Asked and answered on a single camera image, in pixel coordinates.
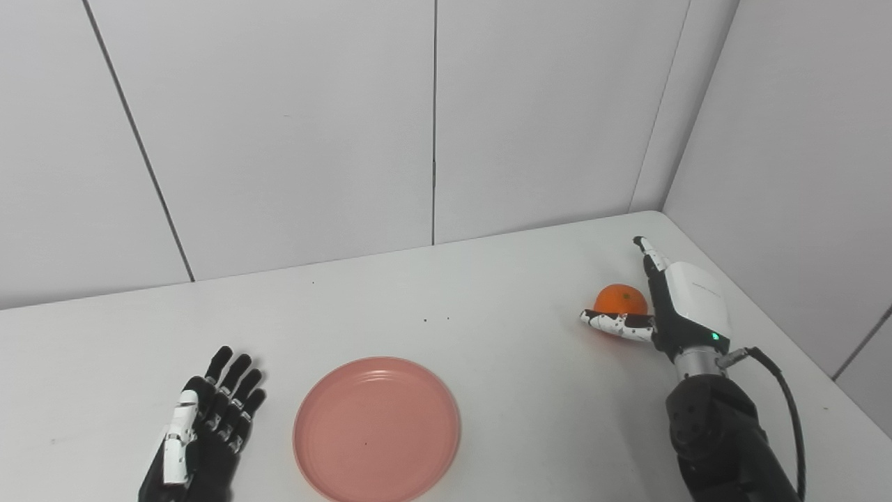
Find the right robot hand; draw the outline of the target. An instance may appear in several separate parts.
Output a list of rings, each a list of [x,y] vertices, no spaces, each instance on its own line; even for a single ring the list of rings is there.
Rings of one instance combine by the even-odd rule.
[[[730,352],[730,315],[718,282],[687,261],[671,261],[643,236],[633,238],[643,254],[653,312],[595,306],[580,320],[608,335],[650,342],[673,363],[703,353],[708,363]]]

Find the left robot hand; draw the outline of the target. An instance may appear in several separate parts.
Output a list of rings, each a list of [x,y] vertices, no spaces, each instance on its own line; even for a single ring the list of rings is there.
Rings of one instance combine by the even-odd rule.
[[[182,388],[138,489],[139,501],[230,501],[254,417],[266,400],[262,371],[222,346]]]

